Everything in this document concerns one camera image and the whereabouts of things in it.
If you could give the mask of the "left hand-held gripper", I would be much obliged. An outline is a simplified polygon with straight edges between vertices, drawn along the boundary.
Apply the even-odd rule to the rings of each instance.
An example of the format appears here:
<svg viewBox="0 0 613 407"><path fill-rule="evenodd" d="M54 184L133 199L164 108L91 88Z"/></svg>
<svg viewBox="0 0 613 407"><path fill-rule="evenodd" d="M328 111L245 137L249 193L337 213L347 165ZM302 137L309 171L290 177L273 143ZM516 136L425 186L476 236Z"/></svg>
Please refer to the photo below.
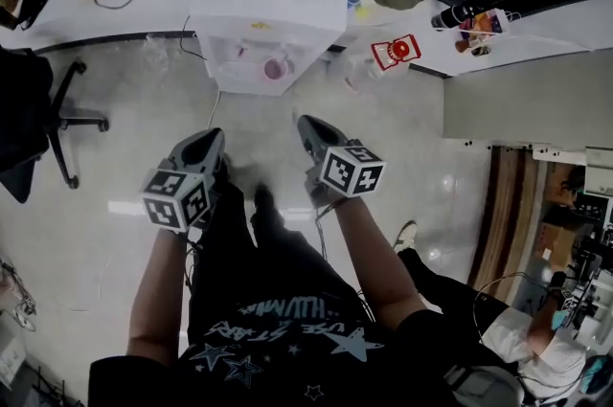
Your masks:
<svg viewBox="0 0 613 407"><path fill-rule="evenodd" d="M175 233L201 230L210 223L219 192L216 183L225 170L225 135L216 127L179 142L141 188L149 221Z"/></svg>

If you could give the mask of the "red plastic cup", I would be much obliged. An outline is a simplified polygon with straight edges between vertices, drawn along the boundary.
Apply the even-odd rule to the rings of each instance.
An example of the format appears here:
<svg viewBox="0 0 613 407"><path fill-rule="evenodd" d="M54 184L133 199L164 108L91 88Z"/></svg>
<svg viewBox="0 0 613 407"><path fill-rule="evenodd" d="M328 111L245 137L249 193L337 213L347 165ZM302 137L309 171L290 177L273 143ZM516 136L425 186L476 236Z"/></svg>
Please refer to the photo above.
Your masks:
<svg viewBox="0 0 613 407"><path fill-rule="evenodd" d="M263 64L263 75L268 81L280 81L289 73L290 66L285 58L269 57Z"/></svg>

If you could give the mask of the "grey shoulder pack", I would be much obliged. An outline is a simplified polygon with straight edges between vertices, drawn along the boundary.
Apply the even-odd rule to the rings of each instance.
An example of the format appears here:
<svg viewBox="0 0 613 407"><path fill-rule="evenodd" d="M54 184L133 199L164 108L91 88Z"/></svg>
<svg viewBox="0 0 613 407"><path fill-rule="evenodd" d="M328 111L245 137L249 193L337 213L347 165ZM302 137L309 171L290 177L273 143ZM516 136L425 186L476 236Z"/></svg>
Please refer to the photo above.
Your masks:
<svg viewBox="0 0 613 407"><path fill-rule="evenodd" d="M521 383L502 368L455 366L444 378L463 407L522 407Z"/></svg>

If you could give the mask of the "person's right forearm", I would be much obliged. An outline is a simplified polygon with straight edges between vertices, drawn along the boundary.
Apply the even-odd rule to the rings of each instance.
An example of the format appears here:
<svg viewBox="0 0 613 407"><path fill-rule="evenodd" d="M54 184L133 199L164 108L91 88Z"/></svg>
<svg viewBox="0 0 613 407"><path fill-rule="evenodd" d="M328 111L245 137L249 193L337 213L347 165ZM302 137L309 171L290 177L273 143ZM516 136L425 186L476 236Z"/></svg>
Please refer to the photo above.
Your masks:
<svg viewBox="0 0 613 407"><path fill-rule="evenodd" d="M425 310L415 284L360 198L334 203L358 282L377 321L397 329L410 315Z"/></svg>

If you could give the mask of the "person's left forearm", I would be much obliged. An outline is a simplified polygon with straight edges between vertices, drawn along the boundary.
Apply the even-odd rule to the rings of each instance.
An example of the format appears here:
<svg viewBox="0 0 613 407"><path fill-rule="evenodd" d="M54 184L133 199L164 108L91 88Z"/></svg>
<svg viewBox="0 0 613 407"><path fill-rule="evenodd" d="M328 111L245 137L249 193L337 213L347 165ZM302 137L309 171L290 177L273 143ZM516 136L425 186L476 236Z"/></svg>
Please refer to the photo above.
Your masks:
<svg viewBox="0 0 613 407"><path fill-rule="evenodd" d="M178 358L187 240L162 229L132 306L126 353L169 366Z"/></svg>

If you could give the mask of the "person's black shoe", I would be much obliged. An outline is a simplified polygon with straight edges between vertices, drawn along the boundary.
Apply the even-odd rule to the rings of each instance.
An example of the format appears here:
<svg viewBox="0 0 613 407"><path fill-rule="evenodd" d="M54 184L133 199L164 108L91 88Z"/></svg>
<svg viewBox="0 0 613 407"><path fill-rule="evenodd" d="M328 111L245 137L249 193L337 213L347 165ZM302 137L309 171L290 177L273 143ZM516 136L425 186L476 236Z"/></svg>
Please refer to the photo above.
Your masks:
<svg viewBox="0 0 613 407"><path fill-rule="evenodd" d="M263 182L260 182L256 186L253 201L257 211L275 209L274 195L268 186Z"/></svg>

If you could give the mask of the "person's black trousers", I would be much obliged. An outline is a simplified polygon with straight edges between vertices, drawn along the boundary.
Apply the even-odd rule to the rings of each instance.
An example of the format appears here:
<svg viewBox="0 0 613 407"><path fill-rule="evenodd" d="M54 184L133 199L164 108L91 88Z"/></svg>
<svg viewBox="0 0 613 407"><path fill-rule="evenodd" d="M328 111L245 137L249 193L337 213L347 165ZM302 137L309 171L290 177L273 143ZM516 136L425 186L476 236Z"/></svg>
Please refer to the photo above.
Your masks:
<svg viewBox="0 0 613 407"><path fill-rule="evenodd" d="M246 217L243 192L217 186L208 229L196 244L188 333L227 320L239 308L305 297L323 300L322 318L368 319L356 291L275 209Z"/></svg>

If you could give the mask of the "clear water jug red cap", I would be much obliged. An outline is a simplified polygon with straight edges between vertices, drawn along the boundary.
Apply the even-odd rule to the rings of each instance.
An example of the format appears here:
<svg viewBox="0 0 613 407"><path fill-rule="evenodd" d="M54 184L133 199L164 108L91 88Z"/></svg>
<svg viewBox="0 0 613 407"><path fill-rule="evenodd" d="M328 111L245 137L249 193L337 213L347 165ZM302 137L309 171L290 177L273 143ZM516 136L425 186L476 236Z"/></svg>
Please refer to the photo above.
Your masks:
<svg viewBox="0 0 613 407"><path fill-rule="evenodd" d="M414 34L377 34L356 40L334 57L327 75L341 80L354 92L375 91L387 80L405 76L410 63L420 58Z"/></svg>

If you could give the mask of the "wooden table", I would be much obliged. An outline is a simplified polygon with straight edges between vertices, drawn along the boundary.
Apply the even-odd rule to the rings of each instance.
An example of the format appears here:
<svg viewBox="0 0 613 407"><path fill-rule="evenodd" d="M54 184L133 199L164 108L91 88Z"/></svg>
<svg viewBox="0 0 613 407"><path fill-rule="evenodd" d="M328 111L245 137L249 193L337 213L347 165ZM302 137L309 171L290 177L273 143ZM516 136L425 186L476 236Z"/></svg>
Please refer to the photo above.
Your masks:
<svg viewBox="0 0 613 407"><path fill-rule="evenodd" d="M511 302L534 208L538 164L526 149L494 146L477 247L467 283Z"/></svg>

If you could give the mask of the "black office chair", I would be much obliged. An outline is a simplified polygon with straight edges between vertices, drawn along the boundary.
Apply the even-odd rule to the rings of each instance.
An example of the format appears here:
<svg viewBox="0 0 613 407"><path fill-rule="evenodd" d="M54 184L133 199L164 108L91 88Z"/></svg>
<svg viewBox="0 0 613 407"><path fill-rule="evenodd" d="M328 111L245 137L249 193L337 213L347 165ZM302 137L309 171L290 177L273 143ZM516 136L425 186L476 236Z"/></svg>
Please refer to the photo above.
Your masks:
<svg viewBox="0 0 613 407"><path fill-rule="evenodd" d="M0 185L19 203L27 202L34 167L51 149L64 182L73 190L79 178L68 171L59 132L72 125L94 125L109 130L109 120L92 110L68 109L64 100L76 74L87 65L74 60L54 95L50 61L31 49L8 50L0 46Z"/></svg>

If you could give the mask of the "black thermos flask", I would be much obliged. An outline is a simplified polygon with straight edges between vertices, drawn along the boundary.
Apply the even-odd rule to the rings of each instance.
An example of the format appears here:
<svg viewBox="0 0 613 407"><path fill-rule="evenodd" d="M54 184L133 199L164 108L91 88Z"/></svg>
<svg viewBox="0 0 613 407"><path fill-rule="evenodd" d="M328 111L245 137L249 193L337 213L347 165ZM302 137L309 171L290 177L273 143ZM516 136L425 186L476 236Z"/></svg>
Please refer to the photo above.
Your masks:
<svg viewBox="0 0 613 407"><path fill-rule="evenodd" d="M463 4L447 8L431 18L431 26L439 31L445 29L470 30L474 25L475 18L479 13L485 12L486 7Z"/></svg>

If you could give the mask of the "white window counter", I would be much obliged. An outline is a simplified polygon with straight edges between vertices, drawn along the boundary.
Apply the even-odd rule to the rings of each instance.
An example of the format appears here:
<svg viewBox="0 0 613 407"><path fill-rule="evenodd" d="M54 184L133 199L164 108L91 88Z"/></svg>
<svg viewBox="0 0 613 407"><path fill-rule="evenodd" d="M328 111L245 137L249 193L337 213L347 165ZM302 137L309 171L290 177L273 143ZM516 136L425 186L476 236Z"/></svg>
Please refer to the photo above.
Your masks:
<svg viewBox="0 0 613 407"><path fill-rule="evenodd" d="M189 31L191 2L134 0L124 9L111 11L97 7L93 0L49 0L30 29L10 31L0 27L0 45L43 52L78 41ZM588 0L530 16L521 14L522 18L512 21L506 34L488 40L491 51L482 57L457 52L454 44L458 34L437 32L431 27L432 16L444 7L436 0L426 0L410 11L378 6L366 21L357 21L354 11L349 11L348 31L391 31L404 26L418 40L418 64L451 77L543 57L598 50L613 53L613 0Z"/></svg>

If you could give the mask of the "black star-print t-shirt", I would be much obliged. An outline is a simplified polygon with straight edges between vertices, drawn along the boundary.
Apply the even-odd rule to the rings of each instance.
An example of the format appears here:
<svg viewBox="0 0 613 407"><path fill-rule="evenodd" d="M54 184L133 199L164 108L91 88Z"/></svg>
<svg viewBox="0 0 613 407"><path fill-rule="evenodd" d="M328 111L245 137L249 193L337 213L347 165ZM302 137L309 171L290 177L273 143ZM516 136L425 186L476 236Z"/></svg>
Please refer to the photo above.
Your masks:
<svg viewBox="0 0 613 407"><path fill-rule="evenodd" d="M389 330L329 296L260 301L206 325L167 366L94 362L88 407L461 407L450 352L422 338L438 324L425 310Z"/></svg>

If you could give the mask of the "white paper bag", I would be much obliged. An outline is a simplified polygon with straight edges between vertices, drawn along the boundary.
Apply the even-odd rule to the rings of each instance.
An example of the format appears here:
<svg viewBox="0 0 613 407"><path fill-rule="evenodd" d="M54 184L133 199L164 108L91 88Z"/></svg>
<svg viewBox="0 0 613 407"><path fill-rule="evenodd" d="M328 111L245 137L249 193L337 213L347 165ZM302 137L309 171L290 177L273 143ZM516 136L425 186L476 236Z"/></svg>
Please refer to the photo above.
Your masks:
<svg viewBox="0 0 613 407"><path fill-rule="evenodd" d="M459 26L465 38L493 36L505 33L510 23L522 18L519 12L492 9L469 17Z"/></svg>

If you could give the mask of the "cardboard box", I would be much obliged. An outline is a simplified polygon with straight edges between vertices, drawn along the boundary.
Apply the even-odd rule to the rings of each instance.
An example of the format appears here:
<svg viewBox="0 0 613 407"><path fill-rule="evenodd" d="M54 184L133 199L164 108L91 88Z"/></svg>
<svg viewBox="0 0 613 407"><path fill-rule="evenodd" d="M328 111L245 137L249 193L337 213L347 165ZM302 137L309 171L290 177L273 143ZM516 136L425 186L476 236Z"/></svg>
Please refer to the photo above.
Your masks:
<svg viewBox="0 0 613 407"><path fill-rule="evenodd" d="M565 271L572 262L576 238L574 229L542 222L536 237L534 256L547 261L554 271Z"/></svg>

